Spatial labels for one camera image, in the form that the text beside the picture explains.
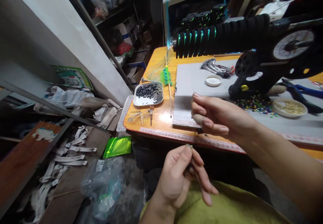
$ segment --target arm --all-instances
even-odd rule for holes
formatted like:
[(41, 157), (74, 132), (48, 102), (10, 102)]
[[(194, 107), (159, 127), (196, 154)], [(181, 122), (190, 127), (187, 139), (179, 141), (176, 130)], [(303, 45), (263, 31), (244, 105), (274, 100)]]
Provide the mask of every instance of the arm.
[(139, 223), (174, 223), (176, 210), (184, 203), (191, 181), (195, 178), (201, 185), (205, 204), (212, 206), (210, 193), (219, 192), (210, 183), (203, 165), (201, 156), (191, 147), (181, 146), (170, 151), (166, 156), (157, 188)]
[(207, 117), (204, 132), (239, 145), (304, 214), (321, 213), (323, 164), (230, 102), (194, 94), (192, 115), (196, 113)]
[(322, 163), (261, 124), (253, 140), (237, 144), (304, 214), (315, 217), (322, 212)]

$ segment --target pliers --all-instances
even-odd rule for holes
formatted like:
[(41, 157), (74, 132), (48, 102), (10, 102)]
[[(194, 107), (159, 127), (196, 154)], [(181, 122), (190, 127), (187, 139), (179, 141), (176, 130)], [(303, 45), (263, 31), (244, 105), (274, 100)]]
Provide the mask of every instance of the pliers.
[(312, 104), (311, 102), (306, 100), (304, 98), (304, 96), (302, 95), (302, 94), (307, 94), (307, 95), (311, 95), (311, 96), (323, 99), (323, 92), (322, 91), (309, 89), (309, 88), (303, 87), (299, 84), (294, 85), (285, 79), (282, 79), (282, 80), (283, 80), (283, 82), (280, 83), (280, 85), (286, 86), (287, 91), (290, 92), (293, 99), (297, 100), (297, 101), (301, 102), (303, 105), (305, 105), (309, 113), (313, 113), (313, 114), (323, 113), (323, 109), (321, 107), (318, 107), (317, 105)]

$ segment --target white board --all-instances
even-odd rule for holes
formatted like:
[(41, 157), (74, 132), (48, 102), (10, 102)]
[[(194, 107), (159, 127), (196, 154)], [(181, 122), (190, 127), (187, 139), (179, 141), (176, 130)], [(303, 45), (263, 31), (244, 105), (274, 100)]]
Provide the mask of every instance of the white board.
[[(235, 65), (236, 60), (219, 61), (219, 64), (231, 67)], [(212, 73), (200, 69), (202, 63), (197, 64), (181, 64), (177, 66), (176, 75), (176, 92), (173, 126), (199, 127), (193, 119), (191, 119), (191, 99), (194, 92), (203, 96), (219, 97), (229, 99), (228, 89), (230, 85), (234, 84), (237, 76), (231, 79), (223, 79), (223, 82), (218, 87), (209, 87), (205, 84), (205, 78)], [(318, 90), (308, 79), (296, 79), (291, 81), (293, 84), (300, 84), (306, 88)], [(303, 95), (308, 101), (323, 108), (323, 99)], [(280, 94), (282, 98), (290, 98), (292, 96), (289, 92)], [(323, 114), (312, 115), (306, 114), (304, 116), (290, 119), (283, 116), (270, 118), (268, 115), (259, 114), (258, 112), (249, 112), (256, 120), (266, 125), (270, 129), (290, 136), (303, 136), (301, 142), (310, 143), (323, 146)]]

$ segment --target white wall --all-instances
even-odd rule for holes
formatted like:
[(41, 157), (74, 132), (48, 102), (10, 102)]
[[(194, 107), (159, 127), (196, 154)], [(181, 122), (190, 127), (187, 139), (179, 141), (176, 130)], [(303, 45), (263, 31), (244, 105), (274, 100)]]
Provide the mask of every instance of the white wall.
[(0, 2), (1, 14), (21, 30), (25, 46), (43, 63), (82, 68), (102, 97), (125, 103), (131, 91), (69, 0)]

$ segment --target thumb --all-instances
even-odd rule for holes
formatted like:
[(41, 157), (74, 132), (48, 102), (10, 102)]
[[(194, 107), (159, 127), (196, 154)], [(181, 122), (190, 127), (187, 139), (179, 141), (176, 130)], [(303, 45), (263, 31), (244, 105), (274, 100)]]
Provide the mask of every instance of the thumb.
[(219, 98), (201, 96), (198, 93), (194, 93), (193, 99), (198, 105), (209, 107), (214, 111), (220, 111), (223, 108), (223, 100)]
[(181, 155), (179, 155), (179, 158), (177, 159), (173, 167), (173, 171), (175, 174), (182, 175), (184, 173), (186, 167), (190, 164), (192, 160), (192, 155), (193, 155), (192, 148), (189, 146), (186, 146), (183, 152), (181, 153)]

